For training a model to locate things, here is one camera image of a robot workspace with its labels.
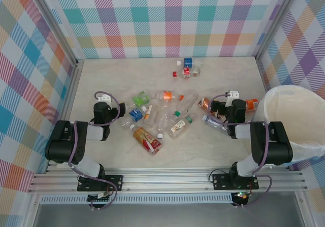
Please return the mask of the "green label plastic bottle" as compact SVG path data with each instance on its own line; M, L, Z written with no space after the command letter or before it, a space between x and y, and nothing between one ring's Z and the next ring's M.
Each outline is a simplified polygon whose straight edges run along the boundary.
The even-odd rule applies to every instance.
M148 92L142 91L132 98L136 108L139 108L150 102L150 96Z

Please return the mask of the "left small circuit board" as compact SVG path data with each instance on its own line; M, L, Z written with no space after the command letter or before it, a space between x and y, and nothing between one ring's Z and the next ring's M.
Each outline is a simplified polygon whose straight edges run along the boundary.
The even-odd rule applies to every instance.
M88 202L108 202L110 200L110 194L99 193L99 194L89 194L87 196Z

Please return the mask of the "pale blue water bottle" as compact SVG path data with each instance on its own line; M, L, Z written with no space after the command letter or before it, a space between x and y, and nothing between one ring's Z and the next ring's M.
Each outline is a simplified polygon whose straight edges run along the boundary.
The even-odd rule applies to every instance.
M213 119L211 119L208 115L204 115L202 117L202 121L209 127L220 131L221 133L228 135L227 129L224 127L224 125L219 121L215 121Z

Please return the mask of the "orange label soda bottle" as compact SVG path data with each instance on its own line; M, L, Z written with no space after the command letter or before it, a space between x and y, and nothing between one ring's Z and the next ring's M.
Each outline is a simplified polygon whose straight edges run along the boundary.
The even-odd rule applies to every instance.
M246 103L246 111L247 112L255 111L259 105L258 99L246 100L245 103Z

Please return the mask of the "slim clear bottle blue label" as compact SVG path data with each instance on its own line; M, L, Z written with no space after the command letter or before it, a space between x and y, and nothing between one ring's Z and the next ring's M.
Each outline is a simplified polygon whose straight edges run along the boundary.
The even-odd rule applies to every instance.
M178 60L176 64L179 67L185 67L185 68L201 68L204 65L204 63L201 60L196 58L191 58L191 57Z

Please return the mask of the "unlabelled clear bottle white cap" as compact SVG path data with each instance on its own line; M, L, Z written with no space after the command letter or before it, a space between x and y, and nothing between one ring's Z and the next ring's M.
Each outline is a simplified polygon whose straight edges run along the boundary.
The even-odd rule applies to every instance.
M158 116L156 117L156 132L157 138L163 139L164 132L166 127L168 126L168 116L169 116L169 107L164 106L158 112Z

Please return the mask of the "unlabelled clear bottle green cap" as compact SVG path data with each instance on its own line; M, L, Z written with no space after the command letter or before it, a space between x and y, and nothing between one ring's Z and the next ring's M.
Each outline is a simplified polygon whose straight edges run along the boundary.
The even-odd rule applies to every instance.
M173 116L179 118L180 116L186 115L197 99L198 93L196 92L190 92L184 95L183 99L176 106Z

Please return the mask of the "narrow bottle orange white label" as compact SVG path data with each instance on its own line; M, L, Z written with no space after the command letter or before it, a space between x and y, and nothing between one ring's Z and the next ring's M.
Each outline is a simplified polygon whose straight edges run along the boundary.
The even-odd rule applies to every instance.
M155 119L158 114L158 110L159 108L157 105L149 105L143 120L143 125L145 127L150 128L154 126Z

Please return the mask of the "brown coffee drink bottle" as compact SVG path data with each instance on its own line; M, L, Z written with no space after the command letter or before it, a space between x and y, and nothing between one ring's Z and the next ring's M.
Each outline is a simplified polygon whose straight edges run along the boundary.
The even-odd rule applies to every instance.
M206 97L203 97L199 102L198 102L198 106L204 110L205 112L209 113L212 115L212 112L209 112L208 111L208 105L210 103L210 100ZM226 117L224 115L221 115L220 118L217 118L219 119L221 122L225 122L226 121Z

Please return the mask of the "orange red label tea bottle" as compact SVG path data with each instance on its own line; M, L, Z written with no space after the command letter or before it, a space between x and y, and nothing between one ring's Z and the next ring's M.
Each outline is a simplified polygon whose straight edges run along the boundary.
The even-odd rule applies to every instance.
M151 155L155 155L161 148L161 142L155 138L151 133L141 126L132 124L129 129L133 137L141 144L141 146Z

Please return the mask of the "orange label orange cap bottle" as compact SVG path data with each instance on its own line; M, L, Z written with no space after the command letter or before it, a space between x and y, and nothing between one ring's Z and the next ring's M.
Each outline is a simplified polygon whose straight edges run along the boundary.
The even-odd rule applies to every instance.
M155 93L154 98L161 102L175 102L181 101L184 95L171 90L161 90Z

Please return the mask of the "white label green cap bottle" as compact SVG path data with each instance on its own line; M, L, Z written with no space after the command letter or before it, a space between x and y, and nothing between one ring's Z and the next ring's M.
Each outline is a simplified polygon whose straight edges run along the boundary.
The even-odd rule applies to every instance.
M178 138L183 134L190 125L195 121L196 115L194 113L189 113L185 116L182 116L178 122L172 122L169 126L167 132L172 139Z

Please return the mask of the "left aluminium side rail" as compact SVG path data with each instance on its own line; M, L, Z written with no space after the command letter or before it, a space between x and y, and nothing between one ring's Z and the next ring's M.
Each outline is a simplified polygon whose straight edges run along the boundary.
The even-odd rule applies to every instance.
M70 84L64 98L64 104L62 107L62 112L59 116L59 120L69 120L70 118L84 62L84 59L77 60L73 67Z

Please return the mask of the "red label red cap bottle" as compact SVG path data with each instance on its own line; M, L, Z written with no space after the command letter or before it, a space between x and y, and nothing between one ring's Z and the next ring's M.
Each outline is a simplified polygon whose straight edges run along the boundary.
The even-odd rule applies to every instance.
M173 77L182 77L184 79L191 78L191 77L198 77L201 71L198 68L190 69L190 68L182 68L179 72L174 71L172 73Z

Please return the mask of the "stout clear bottle blue label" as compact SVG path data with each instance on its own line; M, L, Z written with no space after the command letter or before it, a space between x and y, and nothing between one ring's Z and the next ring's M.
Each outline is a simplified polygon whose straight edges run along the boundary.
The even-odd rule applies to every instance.
M134 108L130 110L128 113L126 113L121 118L121 126L122 127L129 127L132 124L137 123L141 119L143 119L144 115L146 114L147 108L145 106L142 106L140 108Z

